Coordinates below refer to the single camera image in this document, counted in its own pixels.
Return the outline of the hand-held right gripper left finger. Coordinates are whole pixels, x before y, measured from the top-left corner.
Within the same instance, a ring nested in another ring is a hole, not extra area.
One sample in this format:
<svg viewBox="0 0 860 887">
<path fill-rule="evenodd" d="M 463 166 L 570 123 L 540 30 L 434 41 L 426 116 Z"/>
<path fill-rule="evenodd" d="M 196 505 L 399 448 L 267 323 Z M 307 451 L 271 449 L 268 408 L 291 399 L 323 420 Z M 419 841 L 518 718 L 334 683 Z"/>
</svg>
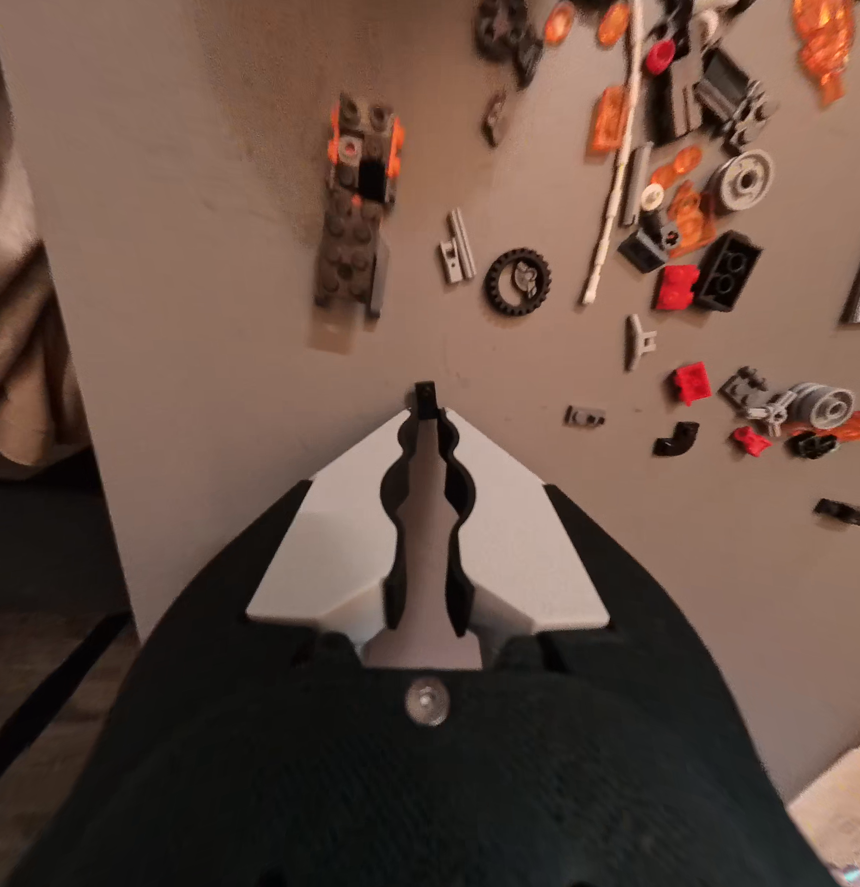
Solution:
<svg viewBox="0 0 860 887">
<path fill-rule="evenodd" d="M 412 412 L 316 473 L 247 606 L 255 622 L 346 636 L 359 656 L 402 619 Z"/>
</svg>

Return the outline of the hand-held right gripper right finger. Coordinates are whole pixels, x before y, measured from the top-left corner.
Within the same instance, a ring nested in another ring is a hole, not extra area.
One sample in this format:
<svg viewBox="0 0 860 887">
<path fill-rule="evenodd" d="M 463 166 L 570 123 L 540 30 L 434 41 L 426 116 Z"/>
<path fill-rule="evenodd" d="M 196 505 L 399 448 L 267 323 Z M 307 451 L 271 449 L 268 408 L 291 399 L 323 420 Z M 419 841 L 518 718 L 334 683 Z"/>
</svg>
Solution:
<svg viewBox="0 0 860 887">
<path fill-rule="evenodd" d="M 610 615 L 545 482 L 453 410 L 440 410 L 448 537 L 445 600 L 483 669 L 513 638 L 607 627 Z"/>
</svg>

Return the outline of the dark grey orange lego chassis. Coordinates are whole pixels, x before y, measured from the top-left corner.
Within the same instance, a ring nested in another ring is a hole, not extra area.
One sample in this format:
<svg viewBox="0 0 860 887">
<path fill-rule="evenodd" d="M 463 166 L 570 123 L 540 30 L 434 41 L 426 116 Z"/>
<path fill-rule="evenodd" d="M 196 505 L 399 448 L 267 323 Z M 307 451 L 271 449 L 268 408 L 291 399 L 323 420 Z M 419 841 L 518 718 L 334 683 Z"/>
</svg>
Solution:
<svg viewBox="0 0 860 887">
<path fill-rule="evenodd" d="M 391 105 L 343 91 L 330 116 L 329 163 L 314 302 L 339 300 L 380 318 L 389 246 L 382 225 L 396 202 L 405 130 Z"/>
</svg>

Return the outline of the black lego elbow piece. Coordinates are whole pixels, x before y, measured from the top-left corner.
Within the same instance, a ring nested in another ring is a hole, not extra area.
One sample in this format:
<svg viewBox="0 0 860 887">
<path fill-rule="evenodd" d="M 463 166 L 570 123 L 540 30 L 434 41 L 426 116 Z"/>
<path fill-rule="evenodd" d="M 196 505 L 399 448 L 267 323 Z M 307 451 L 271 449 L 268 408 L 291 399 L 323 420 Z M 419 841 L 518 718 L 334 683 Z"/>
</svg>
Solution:
<svg viewBox="0 0 860 887">
<path fill-rule="evenodd" d="M 700 423 L 680 421 L 669 437 L 659 437 L 653 446 L 653 455 L 658 458 L 676 458 L 685 455 L 695 445 Z"/>
</svg>

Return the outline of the red lego plate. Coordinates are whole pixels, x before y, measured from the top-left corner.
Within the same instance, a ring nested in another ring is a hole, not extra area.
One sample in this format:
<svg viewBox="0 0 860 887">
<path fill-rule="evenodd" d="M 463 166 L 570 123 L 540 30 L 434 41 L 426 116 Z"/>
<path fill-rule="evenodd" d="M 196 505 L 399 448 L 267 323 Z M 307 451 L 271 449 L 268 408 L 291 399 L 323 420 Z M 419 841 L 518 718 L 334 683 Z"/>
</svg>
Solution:
<svg viewBox="0 0 860 887">
<path fill-rule="evenodd" d="M 678 400 L 685 406 L 712 397 L 709 374 L 702 361 L 682 365 L 671 374 Z"/>
</svg>

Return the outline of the grey t-shaped lego piece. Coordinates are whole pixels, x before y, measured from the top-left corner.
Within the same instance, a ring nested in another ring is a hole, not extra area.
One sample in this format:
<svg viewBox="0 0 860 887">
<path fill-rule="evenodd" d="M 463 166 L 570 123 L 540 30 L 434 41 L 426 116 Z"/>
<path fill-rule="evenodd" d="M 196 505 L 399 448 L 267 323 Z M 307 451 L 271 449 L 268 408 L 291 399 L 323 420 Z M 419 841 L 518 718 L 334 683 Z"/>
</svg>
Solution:
<svg viewBox="0 0 860 887">
<path fill-rule="evenodd" d="M 657 349 L 657 331 L 646 330 L 636 313 L 627 316 L 625 322 L 625 371 L 637 370 L 642 358 Z"/>
</svg>

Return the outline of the red lego brick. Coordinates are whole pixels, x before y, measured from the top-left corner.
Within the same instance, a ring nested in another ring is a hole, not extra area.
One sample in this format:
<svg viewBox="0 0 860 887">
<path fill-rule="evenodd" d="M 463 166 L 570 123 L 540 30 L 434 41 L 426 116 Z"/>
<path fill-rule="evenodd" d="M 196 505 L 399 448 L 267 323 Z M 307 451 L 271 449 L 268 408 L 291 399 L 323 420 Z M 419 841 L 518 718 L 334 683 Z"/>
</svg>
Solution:
<svg viewBox="0 0 860 887">
<path fill-rule="evenodd" d="M 695 264 L 668 264 L 660 273 L 654 300 L 658 311 L 687 309 L 694 299 L 694 287 L 701 276 Z"/>
</svg>

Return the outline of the black lego connector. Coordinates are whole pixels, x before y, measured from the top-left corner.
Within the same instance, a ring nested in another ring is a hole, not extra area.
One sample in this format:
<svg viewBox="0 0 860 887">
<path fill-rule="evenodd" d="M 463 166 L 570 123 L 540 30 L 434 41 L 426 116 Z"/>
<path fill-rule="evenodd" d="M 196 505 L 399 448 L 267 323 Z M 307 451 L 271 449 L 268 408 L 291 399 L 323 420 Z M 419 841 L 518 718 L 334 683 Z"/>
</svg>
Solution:
<svg viewBox="0 0 860 887">
<path fill-rule="evenodd" d="M 841 442 L 835 435 L 819 435 L 813 430 L 801 431 L 787 441 L 790 453 L 803 460 L 818 460 L 839 449 Z"/>
</svg>

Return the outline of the grey lego clip bar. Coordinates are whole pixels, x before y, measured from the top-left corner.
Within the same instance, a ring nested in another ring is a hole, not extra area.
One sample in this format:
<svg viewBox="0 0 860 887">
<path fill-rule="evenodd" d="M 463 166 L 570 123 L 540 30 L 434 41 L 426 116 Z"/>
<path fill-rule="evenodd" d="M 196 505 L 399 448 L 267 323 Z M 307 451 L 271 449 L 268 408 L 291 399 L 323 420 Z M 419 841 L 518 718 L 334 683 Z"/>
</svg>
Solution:
<svg viewBox="0 0 860 887">
<path fill-rule="evenodd" d="M 448 213 L 448 239 L 439 243 L 439 255 L 448 286 L 471 281 L 476 276 L 476 263 L 465 218 L 460 207 Z"/>
</svg>

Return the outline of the grey lego wheel hub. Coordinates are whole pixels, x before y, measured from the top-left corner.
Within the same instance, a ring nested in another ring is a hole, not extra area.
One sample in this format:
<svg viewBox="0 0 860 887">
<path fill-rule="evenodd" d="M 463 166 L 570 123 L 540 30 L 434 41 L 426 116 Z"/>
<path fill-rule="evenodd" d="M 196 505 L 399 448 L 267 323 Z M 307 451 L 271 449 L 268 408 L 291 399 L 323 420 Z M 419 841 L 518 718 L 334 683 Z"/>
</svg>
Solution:
<svg viewBox="0 0 860 887">
<path fill-rule="evenodd" d="M 764 149 L 742 152 L 724 162 L 708 182 L 717 215 L 744 212 L 759 204 L 775 178 L 775 164 Z"/>
<path fill-rule="evenodd" d="M 841 427 L 855 411 L 855 392 L 821 383 L 797 383 L 789 389 L 794 399 L 789 416 L 819 430 Z"/>
</svg>

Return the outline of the black square lego brick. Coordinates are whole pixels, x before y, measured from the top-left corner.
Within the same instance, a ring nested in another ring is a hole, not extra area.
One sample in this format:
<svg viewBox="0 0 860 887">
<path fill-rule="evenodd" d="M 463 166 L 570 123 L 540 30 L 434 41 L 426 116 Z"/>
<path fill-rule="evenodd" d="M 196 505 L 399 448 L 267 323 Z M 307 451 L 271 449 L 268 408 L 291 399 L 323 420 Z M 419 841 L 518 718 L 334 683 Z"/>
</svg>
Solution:
<svg viewBox="0 0 860 887">
<path fill-rule="evenodd" d="M 728 230 L 710 245 L 692 287 L 692 306 L 705 311 L 734 311 L 763 254 L 746 234 Z"/>
</svg>

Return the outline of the orange transparent lego shard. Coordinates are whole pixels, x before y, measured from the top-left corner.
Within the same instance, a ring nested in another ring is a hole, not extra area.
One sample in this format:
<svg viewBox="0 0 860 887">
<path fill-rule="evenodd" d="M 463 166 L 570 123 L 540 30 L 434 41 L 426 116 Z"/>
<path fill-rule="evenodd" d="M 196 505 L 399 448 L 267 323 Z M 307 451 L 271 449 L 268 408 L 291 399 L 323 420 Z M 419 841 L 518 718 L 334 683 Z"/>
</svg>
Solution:
<svg viewBox="0 0 860 887">
<path fill-rule="evenodd" d="M 840 426 L 823 429 L 815 427 L 801 427 L 794 434 L 797 436 L 813 435 L 816 437 L 834 437 L 839 443 L 860 442 L 860 410 L 854 412 Z"/>
</svg>

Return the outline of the grey lego tube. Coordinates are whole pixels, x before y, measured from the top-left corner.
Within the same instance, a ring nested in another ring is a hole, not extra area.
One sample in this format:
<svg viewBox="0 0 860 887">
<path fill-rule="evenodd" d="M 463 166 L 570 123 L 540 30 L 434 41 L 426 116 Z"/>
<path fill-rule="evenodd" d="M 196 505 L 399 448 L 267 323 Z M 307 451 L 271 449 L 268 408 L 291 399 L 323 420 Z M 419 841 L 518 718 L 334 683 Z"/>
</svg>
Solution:
<svg viewBox="0 0 860 887">
<path fill-rule="evenodd" d="M 654 142 L 646 140 L 632 150 L 624 184 L 622 227 L 636 225 L 641 212 L 642 194 L 648 184 L 648 165 L 654 150 Z"/>
</svg>

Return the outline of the orange transparent rectangular lego plate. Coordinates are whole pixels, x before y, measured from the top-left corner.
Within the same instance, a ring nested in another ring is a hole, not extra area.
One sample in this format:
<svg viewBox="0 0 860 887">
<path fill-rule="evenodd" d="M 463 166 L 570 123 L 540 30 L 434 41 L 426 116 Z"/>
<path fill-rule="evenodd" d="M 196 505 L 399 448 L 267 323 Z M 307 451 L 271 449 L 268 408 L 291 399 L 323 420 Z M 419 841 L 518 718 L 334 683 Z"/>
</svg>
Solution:
<svg viewBox="0 0 860 887">
<path fill-rule="evenodd" d="M 618 151 L 624 142 L 630 110 L 630 90 L 624 84 L 606 87 L 593 109 L 588 153 L 602 156 Z"/>
</svg>

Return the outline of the black long lego piece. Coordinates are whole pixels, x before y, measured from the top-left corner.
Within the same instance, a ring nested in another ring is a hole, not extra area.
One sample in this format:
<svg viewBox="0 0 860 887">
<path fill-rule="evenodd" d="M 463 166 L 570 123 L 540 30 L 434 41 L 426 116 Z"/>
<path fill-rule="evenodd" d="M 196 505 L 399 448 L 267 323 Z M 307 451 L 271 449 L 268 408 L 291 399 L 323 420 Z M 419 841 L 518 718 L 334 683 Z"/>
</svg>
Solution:
<svg viewBox="0 0 860 887">
<path fill-rule="evenodd" d="M 676 142 L 702 127 L 702 106 L 694 88 L 690 77 L 673 67 L 652 81 L 649 126 L 657 147 Z"/>
</svg>

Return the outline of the grey studded lego plate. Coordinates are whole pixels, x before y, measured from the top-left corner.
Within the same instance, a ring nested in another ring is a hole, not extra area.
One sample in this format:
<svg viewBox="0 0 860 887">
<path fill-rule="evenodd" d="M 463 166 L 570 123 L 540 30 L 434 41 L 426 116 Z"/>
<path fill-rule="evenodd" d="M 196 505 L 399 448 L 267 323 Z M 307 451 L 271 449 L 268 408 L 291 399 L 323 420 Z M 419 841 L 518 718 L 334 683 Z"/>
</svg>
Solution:
<svg viewBox="0 0 860 887">
<path fill-rule="evenodd" d="M 779 107 L 779 100 L 772 97 L 761 82 L 751 81 L 731 117 L 720 128 L 724 148 L 734 153 L 746 151 Z"/>
</svg>

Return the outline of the black curved lego slope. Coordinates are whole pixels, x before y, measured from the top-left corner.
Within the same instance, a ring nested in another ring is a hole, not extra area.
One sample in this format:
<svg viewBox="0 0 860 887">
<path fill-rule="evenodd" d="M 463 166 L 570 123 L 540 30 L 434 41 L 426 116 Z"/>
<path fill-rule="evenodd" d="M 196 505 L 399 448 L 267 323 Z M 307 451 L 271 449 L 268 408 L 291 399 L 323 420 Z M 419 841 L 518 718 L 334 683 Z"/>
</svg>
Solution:
<svg viewBox="0 0 860 887">
<path fill-rule="evenodd" d="M 701 105 L 721 123 L 731 120 L 746 99 L 751 80 L 720 46 L 706 51 L 702 78 L 694 86 Z"/>
</svg>

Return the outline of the white lego tube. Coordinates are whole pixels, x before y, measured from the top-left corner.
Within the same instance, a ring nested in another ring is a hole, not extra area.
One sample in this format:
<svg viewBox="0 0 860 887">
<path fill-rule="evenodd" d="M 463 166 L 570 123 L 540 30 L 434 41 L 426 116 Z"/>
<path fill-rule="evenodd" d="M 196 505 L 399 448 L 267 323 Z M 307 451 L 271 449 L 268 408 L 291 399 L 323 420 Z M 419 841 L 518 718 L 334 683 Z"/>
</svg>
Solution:
<svg viewBox="0 0 860 887">
<path fill-rule="evenodd" d="M 701 28 L 702 41 L 711 44 L 715 40 L 721 18 L 731 15 L 742 1 L 693 1 L 692 20 Z"/>
</svg>

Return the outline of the orange transparent lego flame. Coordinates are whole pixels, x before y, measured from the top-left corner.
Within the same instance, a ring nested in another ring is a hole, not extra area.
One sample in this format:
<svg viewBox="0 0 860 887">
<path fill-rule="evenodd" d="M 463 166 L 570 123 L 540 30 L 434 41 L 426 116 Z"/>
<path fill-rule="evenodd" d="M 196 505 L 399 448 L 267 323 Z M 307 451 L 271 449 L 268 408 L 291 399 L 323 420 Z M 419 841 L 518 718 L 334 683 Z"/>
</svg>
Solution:
<svg viewBox="0 0 860 887">
<path fill-rule="evenodd" d="M 801 41 L 801 68 L 818 90 L 823 107 L 845 95 L 843 74 L 855 37 L 853 1 L 792 1 L 794 30 Z"/>
</svg>

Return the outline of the small black rubber tyre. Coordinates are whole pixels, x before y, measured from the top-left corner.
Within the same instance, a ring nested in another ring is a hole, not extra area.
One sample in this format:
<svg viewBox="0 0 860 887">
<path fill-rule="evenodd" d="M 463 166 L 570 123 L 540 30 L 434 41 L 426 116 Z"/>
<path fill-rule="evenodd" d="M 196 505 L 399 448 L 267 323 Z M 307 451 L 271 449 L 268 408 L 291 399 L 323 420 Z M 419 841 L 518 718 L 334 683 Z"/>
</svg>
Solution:
<svg viewBox="0 0 860 887">
<path fill-rule="evenodd" d="M 534 298 L 528 299 L 513 285 L 520 295 L 520 300 L 513 303 L 504 297 L 502 278 L 506 271 L 511 271 L 513 277 L 513 267 L 518 261 L 530 262 L 537 268 L 536 294 Z M 522 248 L 508 250 L 491 263 L 483 280 L 483 289 L 491 308 L 498 314 L 508 317 L 524 317 L 544 304 L 550 292 L 551 283 L 551 268 L 545 257 L 533 249 Z"/>
</svg>

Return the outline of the beige blanket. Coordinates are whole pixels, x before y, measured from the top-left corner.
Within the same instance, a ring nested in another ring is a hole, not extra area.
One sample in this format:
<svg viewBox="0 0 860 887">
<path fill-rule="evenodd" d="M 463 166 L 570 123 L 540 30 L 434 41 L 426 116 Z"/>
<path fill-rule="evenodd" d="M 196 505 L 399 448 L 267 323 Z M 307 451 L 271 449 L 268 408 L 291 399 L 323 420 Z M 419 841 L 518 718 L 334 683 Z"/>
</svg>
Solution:
<svg viewBox="0 0 860 887">
<path fill-rule="evenodd" d="M 25 481 L 90 446 L 0 62 L 0 481 Z"/>
</svg>

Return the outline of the pale cardboard box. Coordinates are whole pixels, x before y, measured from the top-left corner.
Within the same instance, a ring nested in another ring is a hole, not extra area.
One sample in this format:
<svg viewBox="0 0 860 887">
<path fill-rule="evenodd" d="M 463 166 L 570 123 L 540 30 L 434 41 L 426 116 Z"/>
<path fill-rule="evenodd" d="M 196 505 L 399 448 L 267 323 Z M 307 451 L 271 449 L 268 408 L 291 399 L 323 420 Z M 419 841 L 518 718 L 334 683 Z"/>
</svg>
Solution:
<svg viewBox="0 0 860 887">
<path fill-rule="evenodd" d="M 860 886 L 860 745 L 821 773 L 787 809 L 835 880 Z"/>
</svg>

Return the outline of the pile of black connector pieces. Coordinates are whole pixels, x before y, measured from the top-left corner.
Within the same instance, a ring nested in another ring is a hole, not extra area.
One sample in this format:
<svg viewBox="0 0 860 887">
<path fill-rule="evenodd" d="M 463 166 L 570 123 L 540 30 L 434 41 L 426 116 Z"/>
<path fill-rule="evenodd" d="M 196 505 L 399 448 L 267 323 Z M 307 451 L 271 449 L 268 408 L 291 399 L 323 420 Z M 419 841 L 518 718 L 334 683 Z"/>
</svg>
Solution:
<svg viewBox="0 0 860 887">
<path fill-rule="evenodd" d="M 533 83 L 545 53 L 526 1 L 480 1 L 473 23 L 480 55 L 499 64 L 513 63 L 517 87 Z"/>
</svg>

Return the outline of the dark grey lego bracket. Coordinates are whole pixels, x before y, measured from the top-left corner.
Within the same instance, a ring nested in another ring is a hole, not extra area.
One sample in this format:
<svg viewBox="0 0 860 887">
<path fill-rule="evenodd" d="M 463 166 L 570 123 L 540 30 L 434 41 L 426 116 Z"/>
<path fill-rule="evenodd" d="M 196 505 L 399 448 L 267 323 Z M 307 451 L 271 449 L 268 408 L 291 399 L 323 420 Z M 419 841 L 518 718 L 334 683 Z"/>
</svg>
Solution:
<svg viewBox="0 0 860 887">
<path fill-rule="evenodd" d="M 678 226 L 671 221 L 641 225 L 622 241 L 617 252 L 636 270 L 646 274 L 663 267 L 680 240 Z"/>
</svg>

